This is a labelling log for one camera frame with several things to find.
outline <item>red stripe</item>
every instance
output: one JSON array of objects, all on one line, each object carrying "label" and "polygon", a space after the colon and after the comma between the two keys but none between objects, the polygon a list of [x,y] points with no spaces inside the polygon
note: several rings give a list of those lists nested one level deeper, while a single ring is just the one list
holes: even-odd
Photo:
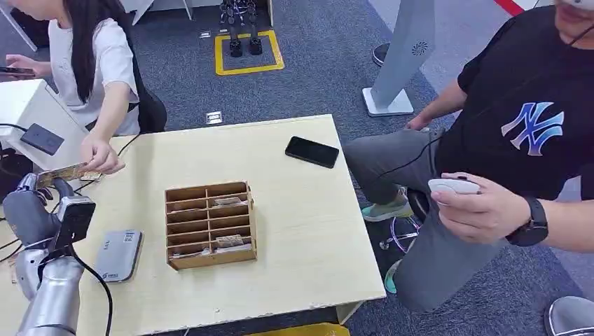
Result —
[{"label": "red stripe", "polygon": [[520,7],[517,3],[513,2],[513,0],[495,0],[507,13],[510,13],[512,16],[516,16],[524,11],[522,7]]}]

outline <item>black t-shirt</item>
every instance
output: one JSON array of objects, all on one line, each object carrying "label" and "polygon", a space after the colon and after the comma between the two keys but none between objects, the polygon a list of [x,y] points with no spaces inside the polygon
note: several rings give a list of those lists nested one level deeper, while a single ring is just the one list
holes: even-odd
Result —
[{"label": "black t-shirt", "polygon": [[440,142],[439,172],[554,200],[594,162],[594,50],[563,43],[554,16],[547,6],[512,18],[464,67],[468,97]]}]

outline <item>light wood tabletop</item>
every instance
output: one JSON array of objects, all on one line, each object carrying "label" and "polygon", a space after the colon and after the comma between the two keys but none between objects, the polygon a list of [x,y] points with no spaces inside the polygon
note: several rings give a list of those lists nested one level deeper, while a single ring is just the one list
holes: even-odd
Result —
[{"label": "light wood tabletop", "polygon": [[[112,335],[322,307],[337,307],[344,322],[362,302],[385,297],[342,151],[333,169],[306,163],[284,154],[293,135],[340,148],[331,115],[149,134],[122,154],[126,168],[82,191],[97,203],[87,238],[75,244],[90,265],[106,231],[144,233],[134,276],[109,285]],[[258,259],[176,272],[165,257],[164,190],[229,181],[251,186]],[[0,243],[10,241],[8,226],[0,227]],[[28,302],[7,263],[0,293],[0,334],[13,335]],[[86,272],[78,333],[102,335],[106,316],[105,292]]]}]

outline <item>black hair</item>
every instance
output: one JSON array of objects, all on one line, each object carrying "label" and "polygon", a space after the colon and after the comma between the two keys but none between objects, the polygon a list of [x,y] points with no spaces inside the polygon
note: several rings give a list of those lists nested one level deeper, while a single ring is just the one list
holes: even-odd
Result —
[{"label": "black hair", "polygon": [[[119,0],[63,0],[64,8],[72,24],[72,70],[76,79],[78,97],[86,103],[92,93],[95,82],[95,54],[93,36],[97,25],[108,18],[113,19],[123,29],[126,40],[134,54],[130,30],[130,18]],[[132,59],[134,77],[139,95],[144,93],[144,86],[138,72],[136,56]]]}]

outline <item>sneaker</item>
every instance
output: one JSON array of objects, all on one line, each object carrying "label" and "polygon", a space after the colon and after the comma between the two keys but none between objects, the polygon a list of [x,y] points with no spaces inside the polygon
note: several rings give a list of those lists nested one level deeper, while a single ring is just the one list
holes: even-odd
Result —
[{"label": "sneaker", "polygon": [[[415,241],[411,241],[410,245],[408,246],[408,250],[410,250],[413,245],[415,244]],[[390,266],[390,268],[387,270],[386,272],[386,276],[384,276],[384,287],[386,288],[386,291],[388,293],[392,293],[392,294],[396,294],[396,284],[394,283],[394,273],[396,273],[396,270],[398,269],[398,266],[400,265],[400,262],[402,261],[402,259],[396,261],[394,264],[392,264],[392,266]]]},{"label": "sneaker", "polygon": [[408,204],[408,198],[402,192],[393,202],[386,205],[374,204],[368,206],[361,210],[361,214],[363,214],[363,219],[368,222],[381,222],[392,217],[411,217],[413,210]]}]

